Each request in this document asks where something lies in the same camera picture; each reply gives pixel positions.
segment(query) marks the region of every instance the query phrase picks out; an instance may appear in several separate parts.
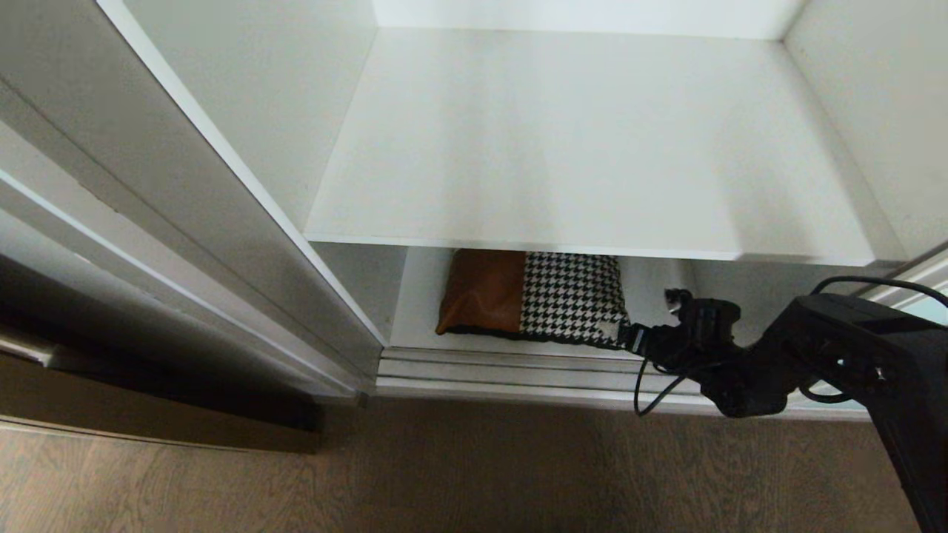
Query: shelf board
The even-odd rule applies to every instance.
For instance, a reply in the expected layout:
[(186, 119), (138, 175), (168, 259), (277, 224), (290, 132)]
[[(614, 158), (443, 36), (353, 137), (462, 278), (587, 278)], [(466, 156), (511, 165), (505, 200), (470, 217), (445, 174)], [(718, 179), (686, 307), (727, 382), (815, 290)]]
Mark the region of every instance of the shelf board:
[[(486, 357), (471, 353), (386, 350), (378, 366), (379, 377), (427, 379), (449, 382), (493, 383), (527, 387), (559, 387), (598, 391), (631, 392), (636, 375), (642, 366), (640, 359), (599, 361), (585, 359), (574, 362), (570, 358), (520, 356), (523, 363), (505, 362), (509, 356)], [(556, 368), (560, 359), (568, 364)], [(659, 393), (675, 380), (674, 376), (646, 369), (641, 392)], [(699, 395), (700, 385), (686, 380), (675, 388), (677, 395)]]
[(311, 241), (905, 259), (783, 45), (381, 28)]

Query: houndstooth fabric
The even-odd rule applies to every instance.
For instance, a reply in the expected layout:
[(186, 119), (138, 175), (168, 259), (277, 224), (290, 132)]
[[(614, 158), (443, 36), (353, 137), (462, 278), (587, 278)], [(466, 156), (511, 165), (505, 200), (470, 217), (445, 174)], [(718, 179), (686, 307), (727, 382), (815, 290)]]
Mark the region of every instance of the houndstooth fabric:
[(629, 325), (614, 257), (528, 252), (520, 332), (525, 337), (623, 349)]

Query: brown leather pillow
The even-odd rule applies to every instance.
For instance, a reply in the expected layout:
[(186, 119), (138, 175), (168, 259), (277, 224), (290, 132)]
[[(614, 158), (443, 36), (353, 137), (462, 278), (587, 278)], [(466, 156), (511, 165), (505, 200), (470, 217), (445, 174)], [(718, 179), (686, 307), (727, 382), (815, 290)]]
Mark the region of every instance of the brown leather pillow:
[(518, 333), (526, 252), (459, 249), (454, 252), (435, 332), (463, 326)]

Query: wooden floor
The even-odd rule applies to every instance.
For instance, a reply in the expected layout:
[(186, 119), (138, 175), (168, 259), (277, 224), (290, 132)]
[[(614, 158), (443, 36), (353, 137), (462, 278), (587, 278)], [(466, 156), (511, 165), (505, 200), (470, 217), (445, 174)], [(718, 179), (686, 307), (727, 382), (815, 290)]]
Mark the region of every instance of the wooden floor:
[(289, 456), (0, 431), (0, 531), (914, 531), (865, 423), (376, 399)]

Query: black robotic arm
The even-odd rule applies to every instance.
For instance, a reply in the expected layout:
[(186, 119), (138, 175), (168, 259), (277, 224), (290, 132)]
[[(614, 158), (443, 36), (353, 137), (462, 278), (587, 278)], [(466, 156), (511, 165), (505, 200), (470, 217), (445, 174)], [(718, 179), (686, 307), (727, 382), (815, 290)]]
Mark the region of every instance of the black robotic arm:
[[(948, 328), (855, 297), (821, 294), (837, 281), (908, 286), (948, 306), (948, 298), (927, 287), (873, 278), (830, 278), (813, 294), (793, 302), (756, 344), (741, 348), (731, 335), (740, 308), (721, 300), (677, 300), (680, 324), (624, 329), (628, 350), (642, 356), (635, 409), (644, 410), (638, 387), (651, 362), (660, 372), (701, 384), (702, 394), (735, 418), (776, 414), (796, 389), (833, 403), (854, 399), (866, 406), (924, 532), (945, 532), (945, 436), (948, 402), (945, 358)], [(824, 380), (839, 395), (810, 391)]]

